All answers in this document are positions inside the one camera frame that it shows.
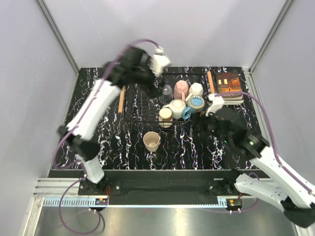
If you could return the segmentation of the clear drinking glass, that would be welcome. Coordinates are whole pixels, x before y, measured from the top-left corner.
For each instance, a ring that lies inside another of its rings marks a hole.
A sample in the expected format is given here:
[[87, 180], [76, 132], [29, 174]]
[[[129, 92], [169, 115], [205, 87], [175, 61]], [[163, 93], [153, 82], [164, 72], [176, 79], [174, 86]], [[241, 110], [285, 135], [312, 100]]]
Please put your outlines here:
[[162, 94], [158, 99], [164, 105], [169, 104], [173, 100], [172, 87], [170, 85], [165, 85], [162, 88]]

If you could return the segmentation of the pink faceted mug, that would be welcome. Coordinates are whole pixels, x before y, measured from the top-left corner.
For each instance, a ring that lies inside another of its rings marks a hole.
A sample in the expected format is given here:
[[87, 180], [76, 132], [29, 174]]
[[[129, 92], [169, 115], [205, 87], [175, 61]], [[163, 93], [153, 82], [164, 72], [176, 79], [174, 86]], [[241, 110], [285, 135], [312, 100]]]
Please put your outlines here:
[[184, 80], [179, 80], [174, 86], [173, 98], [185, 101], [188, 95], [188, 90], [189, 86], [187, 82]]

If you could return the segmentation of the speckled cream mug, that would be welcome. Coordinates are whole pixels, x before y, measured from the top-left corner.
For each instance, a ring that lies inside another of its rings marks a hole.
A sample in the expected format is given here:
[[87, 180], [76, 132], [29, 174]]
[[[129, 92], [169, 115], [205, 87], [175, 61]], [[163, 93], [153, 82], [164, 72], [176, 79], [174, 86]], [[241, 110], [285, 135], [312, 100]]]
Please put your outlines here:
[[172, 111], [174, 119], [181, 119], [183, 111], [186, 108], [186, 103], [181, 99], [174, 99], [169, 104], [164, 105], [163, 108], [169, 108]]

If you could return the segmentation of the small brown rimmed cup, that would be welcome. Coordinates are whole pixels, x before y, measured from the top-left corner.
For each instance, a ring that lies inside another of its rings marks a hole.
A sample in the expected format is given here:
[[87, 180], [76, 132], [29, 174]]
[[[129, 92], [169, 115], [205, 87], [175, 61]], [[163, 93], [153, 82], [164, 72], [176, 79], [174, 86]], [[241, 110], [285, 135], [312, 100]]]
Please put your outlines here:
[[172, 125], [172, 111], [169, 108], [162, 108], [159, 111], [159, 125], [162, 128], [169, 128]]

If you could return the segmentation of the white faceted mug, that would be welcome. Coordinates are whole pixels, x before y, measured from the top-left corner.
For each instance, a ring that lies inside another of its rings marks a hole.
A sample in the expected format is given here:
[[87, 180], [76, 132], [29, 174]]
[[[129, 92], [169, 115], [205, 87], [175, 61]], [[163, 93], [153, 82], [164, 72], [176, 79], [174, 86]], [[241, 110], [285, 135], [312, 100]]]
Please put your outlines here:
[[192, 96], [202, 96], [203, 91], [203, 86], [200, 83], [193, 83], [189, 88], [189, 94]]

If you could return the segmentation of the blue butterfly mug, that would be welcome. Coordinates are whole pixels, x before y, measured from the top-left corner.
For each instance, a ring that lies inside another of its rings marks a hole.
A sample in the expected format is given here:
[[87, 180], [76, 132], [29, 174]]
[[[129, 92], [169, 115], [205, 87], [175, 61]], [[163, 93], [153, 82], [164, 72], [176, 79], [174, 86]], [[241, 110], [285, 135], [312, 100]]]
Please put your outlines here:
[[188, 102], [187, 106], [182, 112], [182, 118], [187, 120], [191, 117], [193, 113], [201, 112], [205, 106], [205, 101], [201, 96], [192, 96]]

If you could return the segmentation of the beige cup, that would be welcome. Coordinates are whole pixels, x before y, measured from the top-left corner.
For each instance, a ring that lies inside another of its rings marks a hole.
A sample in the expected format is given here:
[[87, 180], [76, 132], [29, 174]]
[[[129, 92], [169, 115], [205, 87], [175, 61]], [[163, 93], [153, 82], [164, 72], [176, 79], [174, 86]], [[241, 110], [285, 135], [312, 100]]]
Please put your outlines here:
[[147, 132], [143, 136], [143, 143], [145, 145], [145, 148], [150, 152], [156, 152], [159, 145], [160, 145], [160, 135], [156, 132]]

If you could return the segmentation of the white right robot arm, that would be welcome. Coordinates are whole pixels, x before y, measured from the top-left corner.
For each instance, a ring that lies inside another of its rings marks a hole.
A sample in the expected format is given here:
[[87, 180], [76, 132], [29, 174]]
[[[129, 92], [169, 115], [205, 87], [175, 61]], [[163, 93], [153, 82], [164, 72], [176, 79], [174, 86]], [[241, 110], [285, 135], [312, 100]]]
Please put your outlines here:
[[307, 228], [315, 222], [314, 185], [297, 174], [260, 134], [249, 130], [246, 121], [230, 108], [206, 115], [192, 115], [192, 124], [202, 134], [214, 136], [241, 158], [261, 169], [277, 186], [263, 183], [244, 172], [232, 169], [222, 180], [229, 195], [237, 192], [252, 195], [278, 208], [297, 226]]

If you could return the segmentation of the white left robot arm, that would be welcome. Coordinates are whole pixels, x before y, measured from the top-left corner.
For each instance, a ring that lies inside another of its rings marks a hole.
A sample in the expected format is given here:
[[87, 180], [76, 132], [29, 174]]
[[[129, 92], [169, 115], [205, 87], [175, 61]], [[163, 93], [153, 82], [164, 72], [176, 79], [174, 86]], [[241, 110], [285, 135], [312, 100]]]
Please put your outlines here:
[[105, 64], [103, 77], [96, 80], [73, 120], [58, 128], [62, 142], [75, 151], [81, 162], [93, 193], [100, 195], [106, 190], [98, 157], [100, 145], [91, 141], [98, 123], [124, 87], [137, 84], [149, 98], [161, 96], [165, 82], [156, 86], [155, 80], [169, 64], [162, 47], [156, 47], [150, 56], [141, 48], [128, 46], [116, 60]]

